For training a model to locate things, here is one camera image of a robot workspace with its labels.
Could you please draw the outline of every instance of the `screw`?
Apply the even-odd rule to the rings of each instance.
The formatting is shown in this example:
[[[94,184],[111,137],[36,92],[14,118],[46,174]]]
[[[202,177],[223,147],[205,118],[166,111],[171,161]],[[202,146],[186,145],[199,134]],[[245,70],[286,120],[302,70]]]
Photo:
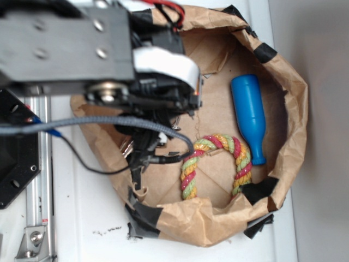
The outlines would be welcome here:
[[[49,54],[46,52],[46,50],[44,50],[42,48],[37,48],[34,51],[34,54],[39,59],[47,59],[49,57]]]
[[[101,96],[100,99],[104,102],[104,103],[111,103],[114,102],[114,97],[110,94],[106,94],[104,96]]]
[[[108,8],[109,4],[105,0],[93,0],[94,5],[98,8]]]
[[[37,30],[40,30],[40,31],[43,31],[43,30],[46,29],[45,23],[44,23],[42,20],[40,20],[40,19],[36,19],[36,20],[34,21],[34,27],[35,27]]]
[[[96,53],[100,58],[107,59],[107,51],[105,49],[99,47],[96,49]]]
[[[34,256],[34,253],[31,250],[25,251],[24,253],[25,258],[32,258],[33,256]]]
[[[103,24],[102,21],[100,21],[98,19],[94,19],[93,20],[93,25],[99,32],[103,32],[104,31],[104,24]]]
[[[40,233],[38,231],[32,232],[32,234],[31,234],[31,241],[34,244],[40,244],[42,240],[43,240],[42,233]]]

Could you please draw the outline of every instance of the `black cable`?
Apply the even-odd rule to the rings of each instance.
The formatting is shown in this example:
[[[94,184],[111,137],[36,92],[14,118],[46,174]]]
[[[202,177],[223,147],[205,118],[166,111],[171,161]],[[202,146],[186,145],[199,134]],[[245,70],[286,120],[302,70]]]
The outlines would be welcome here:
[[[175,27],[175,23],[169,17],[169,15],[164,11],[162,4],[155,4],[155,7],[160,11],[160,13],[164,16],[164,18],[168,21],[171,27]]]
[[[101,175],[116,175],[116,174],[120,174],[121,172],[131,168],[130,165],[126,166],[125,168],[121,168],[117,171],[110,171],[110,172],[104,172],[104,171],[100,171],[100,170],[96,170],[93,168],[90,168],[89,166],[86,165],[86,163],[82,160],[81,156],[79,155],[79,153],[77,152],[77,150],[74,148],[74,146],[69,142],[69,140],[67,138],[65,138],[64,136],[60,136],[59,138],[62,138],[63,141],[65,143],[67,143],[67,145],[70,147],[70,149],[72,150],[72,152],[74,153],[74,155],[76,156],[76,158],[79,160],[79,162],[83,165],[84,168],[86,168],[89,171],[95,172],[97,174],[101,174]]]
[[[36,123],[27,126],[15,126],[15,127],[0,127],[0,135],[18,135],[18,134],[33,134],[40,131],[51,131],[57,127],[71,126],[74,124],[88,124],[88,123],[103,123],[103,124],[114,124],[119,126],[128,126],[135,128],[149,129],[156,132],[163,132],[173,138],[179,138],[184,141],[189,151],[174,157],[163,157],[156,156],[151,160],[151,163],[175,163],[189,157],[194,153],[194,148],[188,137],[181,133],[177,133],[172,128],[163,126],[162,124],[154,123],[149,120],[137,118],[134,116],[86,116],[86,117],[75,117],[64,120],[52,121],[49,123]]]

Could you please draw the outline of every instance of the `metal bracket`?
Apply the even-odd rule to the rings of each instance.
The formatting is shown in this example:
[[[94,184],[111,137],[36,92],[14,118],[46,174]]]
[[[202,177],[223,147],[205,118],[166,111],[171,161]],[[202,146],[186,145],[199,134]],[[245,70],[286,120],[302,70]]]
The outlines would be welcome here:
[[[46,226],[27,227],[15,262],[43,262],[50,260]]]

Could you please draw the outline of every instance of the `gray wall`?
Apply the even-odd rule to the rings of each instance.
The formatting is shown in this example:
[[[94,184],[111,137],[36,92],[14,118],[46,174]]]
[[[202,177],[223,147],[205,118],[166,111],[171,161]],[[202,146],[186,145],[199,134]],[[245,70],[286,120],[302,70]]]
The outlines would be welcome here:
[[[310,87],[292,199],[300,262],[349,261],[349,1],[269,0],[275,48]]]

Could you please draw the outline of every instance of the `multicolored rope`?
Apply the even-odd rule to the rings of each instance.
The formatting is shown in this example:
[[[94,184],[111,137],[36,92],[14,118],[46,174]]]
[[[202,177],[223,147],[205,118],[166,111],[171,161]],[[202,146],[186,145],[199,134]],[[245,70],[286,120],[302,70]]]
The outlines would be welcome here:
[[[195,152],[184,160],[182,165],[182,198],[189,200],[196,197],[195,169],[200,158],[207,152],[224,148],[234,155],[236,163],[236,176],[233,183],[233,197],[240,192],[240,186],[251,183],[251,154],[250,150],[237,138],[229,135],[214,134],[204,136],[194,143]]]

